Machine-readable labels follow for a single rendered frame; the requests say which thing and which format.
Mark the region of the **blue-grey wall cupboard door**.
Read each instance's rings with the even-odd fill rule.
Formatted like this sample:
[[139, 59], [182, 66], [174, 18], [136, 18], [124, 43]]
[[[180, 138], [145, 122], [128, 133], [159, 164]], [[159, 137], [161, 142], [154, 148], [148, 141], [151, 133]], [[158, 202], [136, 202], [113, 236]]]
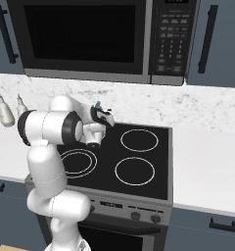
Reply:
[[[198, 73], [211, 5], [217, 15], [206, 71]], [[189, 85], [235, 88], [235, 0], [200, 0], [191, 61], [186, 82]]]
[[12, 42], [13, 50], [15, 54], [18, 54], [19, 57], [16, 59], [15, 64], [9, 62], [7, 55], [6, 47], [3, 41], [2, 33], [0, 30], [0, 74], [13, 74], [13, 75], [23, 75], [24, 67], [22, 64], [22, 59], [20, 56], [17, 40], [15, 37], [15, 32], [13, 29], [13, 24], [10, 16], [10, 11], [6, 0], [0, 0], [0, 6], [3, 10], [7, 10], [8, 13], [4, 15], [6, 25], [9, 31], [10, 39]]

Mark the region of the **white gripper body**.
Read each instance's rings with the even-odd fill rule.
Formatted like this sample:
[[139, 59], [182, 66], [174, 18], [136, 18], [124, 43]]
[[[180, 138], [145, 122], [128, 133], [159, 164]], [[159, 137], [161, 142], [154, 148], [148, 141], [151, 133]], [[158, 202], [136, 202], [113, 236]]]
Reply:
[[99, 148], [106, 134], [106, 127], [101, 124], [90, 124], [84, 127], [85, 144], [89, 148]]

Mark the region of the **blue-grey drawer front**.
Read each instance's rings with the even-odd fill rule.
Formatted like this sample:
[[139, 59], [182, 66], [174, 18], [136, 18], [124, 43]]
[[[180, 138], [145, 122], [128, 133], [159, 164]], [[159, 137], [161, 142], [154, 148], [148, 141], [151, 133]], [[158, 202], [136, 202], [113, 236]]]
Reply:
[[46, 242], [36, 216], [26, 206], [24, 183], [0, 179], [0, 245], [28, 251], [43, 251]]
[[209, 228], [211, 219], [235, 222], [235, 217], [173, 208], [164, 251], [235, 251], [235, 232]]

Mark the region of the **black glass hob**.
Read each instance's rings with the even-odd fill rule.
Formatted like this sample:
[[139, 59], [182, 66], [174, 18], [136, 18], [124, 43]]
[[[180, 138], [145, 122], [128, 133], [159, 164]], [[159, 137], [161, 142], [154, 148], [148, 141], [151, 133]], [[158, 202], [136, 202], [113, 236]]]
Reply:
[[59, 145], [68, 186], [83, 192], [172, 202], [172, 129], [118, 123], [101, 146]]

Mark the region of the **black and steel microwave oven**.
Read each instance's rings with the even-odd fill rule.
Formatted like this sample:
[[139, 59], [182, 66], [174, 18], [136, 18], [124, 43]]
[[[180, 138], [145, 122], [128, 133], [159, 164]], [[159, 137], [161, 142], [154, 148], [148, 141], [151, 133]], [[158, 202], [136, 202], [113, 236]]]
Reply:
[[200, 0], [7, 0], [29, 76], [176, 85]]

